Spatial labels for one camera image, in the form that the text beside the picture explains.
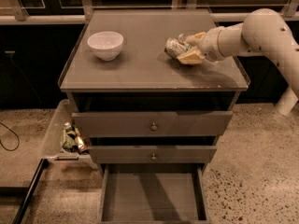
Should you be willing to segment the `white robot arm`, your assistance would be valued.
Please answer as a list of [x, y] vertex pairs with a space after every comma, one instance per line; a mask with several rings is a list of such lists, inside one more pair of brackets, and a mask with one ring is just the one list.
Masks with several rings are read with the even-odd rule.
[[219, 26], [196, 35], [180, 35], [178, 40], [196, 46], [212, 62], [230, 56], [263, 55], [278, 68], [299, 97], [299, 45], [290, 27], [272, 9], [261, 8], [237, 25]]

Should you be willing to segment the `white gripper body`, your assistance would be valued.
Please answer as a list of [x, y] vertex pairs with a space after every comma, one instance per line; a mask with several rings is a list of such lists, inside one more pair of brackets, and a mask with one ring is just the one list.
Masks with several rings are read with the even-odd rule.
[[200, 43], [199, 49], [205, 58], [211, 62], [221, 61], [222, 55], [218, 45], [218, 38], [221, 32], [221, 27], [216, 27], [204, 34]]

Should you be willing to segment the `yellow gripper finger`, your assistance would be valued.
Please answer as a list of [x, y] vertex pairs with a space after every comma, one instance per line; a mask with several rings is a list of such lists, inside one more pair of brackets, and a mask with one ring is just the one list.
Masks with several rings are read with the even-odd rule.
[[202, 38], [206, 35], [205, 32], [200, 32], [195, 35], [188, 35], [185, 41], [193, 46], [198, 46]]
[[187, 65], [200, 64], [203, 62], [204, 59], [205, 56], [201, 53], [201, 51], [197, 47], [192, 47], [187, 52], [180, 54], [178, 56], [178, 60], [182, 64], [187, 64]]

